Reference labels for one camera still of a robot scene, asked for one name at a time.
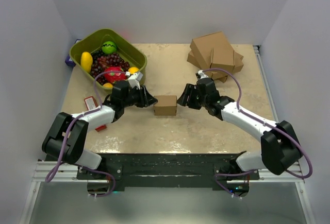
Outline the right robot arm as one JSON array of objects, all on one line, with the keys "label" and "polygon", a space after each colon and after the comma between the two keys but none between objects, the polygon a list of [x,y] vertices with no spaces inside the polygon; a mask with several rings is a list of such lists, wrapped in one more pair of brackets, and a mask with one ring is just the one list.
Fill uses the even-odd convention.
[{"label": "right robot arm", "polygon": [[242,179],[248,171],[256,169],[280,175],[302,157],[297,146],[284,136],[288,133],[296,138],[289,122],[276,123],[258,115],[251,118],[252,112],[237,106],[234,99],[220,95],[214,81],[208,77],[199,79],[196,84],[186,84],[177,104],[196,110],[205,108],[211,116],[235,125],[260,142],[259,151],[242,152],[231,162],[229,172],[235,179]]}]

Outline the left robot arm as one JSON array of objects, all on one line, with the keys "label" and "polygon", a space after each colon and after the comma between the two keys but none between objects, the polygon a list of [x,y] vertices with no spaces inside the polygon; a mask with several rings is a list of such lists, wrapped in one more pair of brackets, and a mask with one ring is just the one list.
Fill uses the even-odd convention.
[{"label": "left robot arm", "polygon": [[127,107],[146,108],[157,102],[146,86],[131,87],[127,81],[119,81],[101,106],[77,114],[59,113],[42,144],[42,151],[58,160],[53,172],[61,163],[68,163],[87,167],[94,178],[103,178],[107,166],[101,163],[99,154],[85,148],[87,133],[101,125],[116,122]]}]

